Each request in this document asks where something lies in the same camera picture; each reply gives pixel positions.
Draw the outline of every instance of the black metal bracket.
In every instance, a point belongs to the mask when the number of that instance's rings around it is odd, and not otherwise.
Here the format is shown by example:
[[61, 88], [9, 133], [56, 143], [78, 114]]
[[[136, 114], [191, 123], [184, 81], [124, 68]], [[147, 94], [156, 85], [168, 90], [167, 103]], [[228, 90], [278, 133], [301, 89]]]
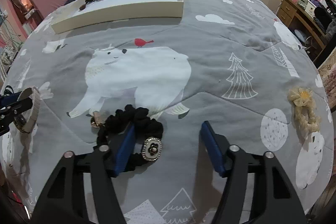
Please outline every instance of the black metal bracket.
[[200, 134], [214, 169], [228, 178], [212, 224], [239, 223], [248, 173], [255, 173], [255, 185], [250, 220], [246, 223], [307, 223], [296, 191], [272, 152], [263, 156], [248, 154], [215, 134], [208, 121], [202, 124]]
[[33, 101], [29, 97], [17, 101], [20, 94], [21, 92], [0, 96], [0, 136], [9, 132], [10, 123], [17, 119], [24, 119], [21, 113], [31, 109], [33, 106]]
[[[111, 177], [123, 172], [135, 145], [134, 126], [108, 137], [108, 145], [92, 153], [66, 152], [48, 179], [37, 201], [31, 223], [88, 224], [83, 173], [91, 173], [91, 185], [100, 224], [126, 224]], [[246, 153], [216, 134], [209, 122], [200, 131], [216, 172], [227, 177], [212, 224], [238, 224], [243, 209], [248, 173], [255, 173], [253, 202], [248, 224], [306, 224], [300, 200], [281, 164], [272, 152]]]
[[122, 134], [109, 135], [108, 145], [95, 147], [89, 154], [64, 153], [49, 177], [34, 209], [31, 223], [92, 223], [85, 204], [83, 173], [91, 173], [91, 185], [100, 224], [126, 224], [111, 177], [125, 170], [135, 146], [134, 125]]

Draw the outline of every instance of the cable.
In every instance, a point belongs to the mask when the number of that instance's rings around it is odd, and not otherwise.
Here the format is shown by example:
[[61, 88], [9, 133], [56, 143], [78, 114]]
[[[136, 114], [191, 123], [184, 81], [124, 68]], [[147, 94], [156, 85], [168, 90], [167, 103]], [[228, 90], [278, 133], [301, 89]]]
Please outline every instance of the cable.
[[19, 201], [16, 201], [16, 200], [14, 200], [13, 198], [11, 198], [10, 196], [7, 196], [11, 201], [14, 201], [14, 202], [16, 202], [16, 203], [18, 203], [18, 204], [20, 204], [20, 205], [23, 205], [23, 203], [22, 202], [19, 202]]
[[16, 33], [16, 31], [14, 30], [12, 24], [9, 22], [9, 20], [8, 20], [7, 18], [6, 18], [6, 21], [8, 21], [8, 23], [9, 23], [11, 29], [15, 32], [15, 34], [12, 34], [12, 33], [10, 33], [10, 34], [17, 36], [17, 37], [20, 39], [20, 41], [23, 42], [23, 41], [21, 40], [21, 38], [20, 38], [21, 35], [18, 35], [18, 34]]
[[21, 43], [18, 43], [18, 42], [17, 42], [19, 46], [17, 46], [17, 45], [14, 43], [14, 39], [13, 39], [12, 36], [11, 36], [11, 32], [10, 32], [9, 29], [8, 29], [8, 26], [7, 26], [7, 24], [6, 24], [6, 21], [4, 21], [2, 25], [5, 25], [5, 27], [6, 27], [7, 31], [8, 31], [8, 33], [9, 33], [9, 37], [10, 37], [11, 42], [13, 42], [13, 44], [17, 47], [16, 50], [19, 50], [19, 49], [20, 49], [20, 46], [21, 46]]
[[3, 37], [5, 37], [8, 41], [12, 42], [12, 43], [15, 45], [16, 50], [19, 50], [19, 48], [20, 48], [20, 46], [22, 45], [22, 43], [16, 42], [16, 41], [11, 37], [11, 35], [8, 34], [8, 33], [6, 32], [6, 30], [3, 29], [2, 31], [3, 31], [3, 33], [2, 33]]

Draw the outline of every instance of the white circle print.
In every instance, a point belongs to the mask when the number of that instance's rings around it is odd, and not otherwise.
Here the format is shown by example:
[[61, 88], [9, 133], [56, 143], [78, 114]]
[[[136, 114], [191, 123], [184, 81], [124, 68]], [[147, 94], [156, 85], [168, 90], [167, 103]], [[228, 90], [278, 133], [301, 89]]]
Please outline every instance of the white circle print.
[[277, 30], [278, 35], [281, 38], [281, 41], [287, 46], [291, 47], [293, 50], [301, 49], [302, 45], [300, 41], [292, 34], [292, 32], [282, 23], [274, 22], [274, 27]]
[[279, 150], [287, 140], [288, 126], [285, 114], [278, 108], [266, 112], [261, 121], [260, 137], [270, 151]]

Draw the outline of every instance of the gray comforter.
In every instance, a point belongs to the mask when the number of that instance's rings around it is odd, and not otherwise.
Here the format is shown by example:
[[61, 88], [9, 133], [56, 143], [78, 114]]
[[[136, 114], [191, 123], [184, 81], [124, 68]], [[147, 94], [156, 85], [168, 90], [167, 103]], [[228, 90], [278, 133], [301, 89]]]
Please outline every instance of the gray comforter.
[[[12, 127], [0, 137], [3, 168], [30, 210], [65, 151], [92, 151], [97, 131], [88, 114], [107, 117], [127, 104], [147, 107], [164, 126], [158, 161], [113, 179], [129, 224], [211, 222], [226, 181], [199, 142], [205, 120], [246, 152], [273, 151], [304, 210], [314, 204], [331, 175], [330, 109], [313, 63], [261, 1], [184, 0], [182, 19], [106, 22], [56, 35], [50, 23], [66, 8], [30, 35], [5, 83], [41, 92], [33, 133]], [[287, 99], [296, 85], [313, 90], [322, 118], [306, 139]], [[96, 221], [88, 177], [85, 187]], [[242, 221], [252, 188], [250, 176]]]

